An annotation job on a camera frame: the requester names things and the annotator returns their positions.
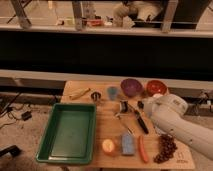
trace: wooden cutting board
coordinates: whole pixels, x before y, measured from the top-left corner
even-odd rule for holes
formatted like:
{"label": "wooden cutting board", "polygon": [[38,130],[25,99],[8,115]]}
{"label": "wooden cutting board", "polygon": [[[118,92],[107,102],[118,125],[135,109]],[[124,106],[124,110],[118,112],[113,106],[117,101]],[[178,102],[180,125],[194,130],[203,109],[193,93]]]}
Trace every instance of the wooden cutting board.
{"label": "wooden cutting board", "polygon": [[[93,103],[90,95],[94,91],[101,93],[101,102],[97,105],[97,124],[96,124],[96,139],[94,144],[94,153],[92,162],[86,167],[98,168],[134,168],[134,169],[194,169],[195,165],[188,146],[175,140],[178,149],[174,153],[174,158],[169,161],[157,164],[153,158],[159,153],[159,135],[156,134],[151,120],[141,111],[141,116],[149,129],[149,134],[144,134],[133,113],[123,114],[122,120],[132,130],[135,143],[135,155],[123,156],[121,154],[121,135],[127,130],[121,125],[119,120],[114,116],[119,111],[119,101],[110,101],[107,95],[107,88],[116,86],[119,88],[119,97],[125,98],[128,102],[137,108],[137,101],[142,99],[142,96],[127,98],[120,89],[120,82],[98,82],[98,81],[67,81],[61,103]],[[80,88],[90,88],[91,91],[82,97],[71,100],[69,95]],[[144,145],[148,153],[150,162],[144,163],[138,152],[138,137],[144,136]],[[104,139],[111,138],[116,143],[116,153],[114,156],[106,155],[101,149],[101,143]]]}

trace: carrot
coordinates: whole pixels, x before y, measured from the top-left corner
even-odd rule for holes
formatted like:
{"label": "carrot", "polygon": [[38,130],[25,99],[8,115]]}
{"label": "carrot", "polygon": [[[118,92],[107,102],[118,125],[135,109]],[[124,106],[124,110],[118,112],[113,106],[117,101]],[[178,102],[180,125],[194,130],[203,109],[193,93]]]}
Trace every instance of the carrot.
{"label": "carrot", "polygon": [[142,160],[145,162],[145,163],[148,163],[149,162],[149,157],[146,153],[146,150],[144,148],[144,143],[143,143],[143,136],[140,135],[139,138],[138,138],[138,148],[139,148],[139,152],[140,152],[140,156],[142,158]]}

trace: bowl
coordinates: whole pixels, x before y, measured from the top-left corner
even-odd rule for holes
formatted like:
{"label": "bowl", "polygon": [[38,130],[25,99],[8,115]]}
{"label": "bowl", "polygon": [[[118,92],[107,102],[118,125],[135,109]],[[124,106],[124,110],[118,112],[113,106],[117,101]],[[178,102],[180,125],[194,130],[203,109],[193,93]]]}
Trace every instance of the bowl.
{"label": "bowl", "polygon": [[132,78],[123,80],[121,82],[121,89],[128,97],[134,97],[143,92],[142,84],[138,80]]}
{"label": "bowl", "polygon": [[159,80],[148,81],[146,85],[146,91],[149,96],[154,94],[165,94],[167,92],[167,86]]}

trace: red object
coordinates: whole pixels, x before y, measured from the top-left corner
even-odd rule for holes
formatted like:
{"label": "red object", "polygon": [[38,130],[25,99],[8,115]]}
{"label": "red object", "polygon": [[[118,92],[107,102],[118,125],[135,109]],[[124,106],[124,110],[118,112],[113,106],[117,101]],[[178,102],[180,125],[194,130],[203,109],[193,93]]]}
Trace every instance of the red object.
{"label": "red object", "polygon": [[143,136],[140,135],[138,138],[138,148],[139,148],[139,153],[141,156],[141,159],[145,162],[148,163],[149,162],[149,157],[146,153],[145,147],[144,147],[144,143],[143,143]]}
{"label": "red object", "polygon": [[159,80],[151,80],[147,83],[146,90],[150,96],[157,93],[165,94],[167,92],[167,86]]}
{"label": "red object", "polygon": [[123,90],[126,96],[134,97],[142,93],[143,86],[138,80],[128,78],[121,82],[121,89]]}
{"label": "red object", "polygon": [[87,20],[89,26],[103,26],[103,21],[101,19]]}

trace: sponge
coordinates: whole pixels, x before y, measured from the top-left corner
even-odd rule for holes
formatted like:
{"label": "sponge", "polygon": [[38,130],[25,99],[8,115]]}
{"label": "sponge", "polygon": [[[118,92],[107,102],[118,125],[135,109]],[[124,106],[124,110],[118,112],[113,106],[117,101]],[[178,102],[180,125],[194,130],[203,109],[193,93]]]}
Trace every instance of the sponge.
{"label": "sponge", "polygon": [[128,132],[122,134],[122,154],[128,156],[135,154],[134,139]]}

